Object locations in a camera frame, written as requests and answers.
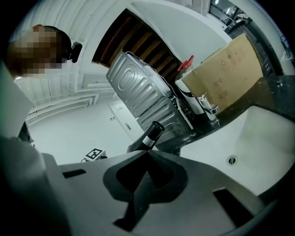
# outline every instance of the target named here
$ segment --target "black countertop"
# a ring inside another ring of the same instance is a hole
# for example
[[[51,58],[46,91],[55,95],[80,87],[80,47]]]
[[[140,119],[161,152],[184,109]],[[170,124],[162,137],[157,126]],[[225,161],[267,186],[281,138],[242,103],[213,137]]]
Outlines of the black countertop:
[[[181,147],[219,130],[250,106],[259,106],[295,122],[295,76],[260,78],[238,101],[217,115],[219,125],[212,126],[202,117],[197,128],[163,142],[157,145],[157,148],[163,152],[179,155]]]

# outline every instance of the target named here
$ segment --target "silver metal panel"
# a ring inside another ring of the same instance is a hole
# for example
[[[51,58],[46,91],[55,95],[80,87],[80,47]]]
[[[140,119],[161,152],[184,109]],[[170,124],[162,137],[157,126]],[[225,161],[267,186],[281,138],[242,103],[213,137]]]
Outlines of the silver metal panel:
[[[166,95],[137,119],[143,130],[146,130],[153,121],[158,121],[165,127],[165,131],[157,144],[180,136],[190,130],[180,112],[169,99],[169,95]]]
[[[106,78],[135,118],[163,96],[141,69],[140,62],[137,64],[122,51],[117,55]]]

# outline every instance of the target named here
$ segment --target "drain cover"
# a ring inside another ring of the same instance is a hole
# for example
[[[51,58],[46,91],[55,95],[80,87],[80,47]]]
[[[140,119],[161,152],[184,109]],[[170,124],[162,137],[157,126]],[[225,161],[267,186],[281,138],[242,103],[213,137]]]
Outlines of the drain cover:
[[[228,165],[235,165],[237,162],[238,162],[238,157],[235,155],[228,157],[228,159],[226,160],[226,163]]]

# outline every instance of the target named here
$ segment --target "cardboard box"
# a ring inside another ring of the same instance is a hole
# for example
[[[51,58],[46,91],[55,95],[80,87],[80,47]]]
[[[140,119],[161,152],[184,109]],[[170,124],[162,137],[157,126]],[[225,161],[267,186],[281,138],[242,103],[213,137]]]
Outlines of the cardboard box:
[[[262,76],[259,56],[250,39],[242,34],[203,61],[183,82],[196,97],[206,92],[209,102],[223,111]]]

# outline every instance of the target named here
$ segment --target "white sink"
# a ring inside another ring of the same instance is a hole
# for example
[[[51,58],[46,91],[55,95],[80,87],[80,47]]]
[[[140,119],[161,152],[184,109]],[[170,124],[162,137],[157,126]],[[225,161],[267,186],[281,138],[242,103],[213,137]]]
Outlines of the white sink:
[[[225,127],[183,146],[180,156],[214,166],[259,195],[295,162],[295,123],[251,106]],[[230,157],[236,159],[233,165]]]

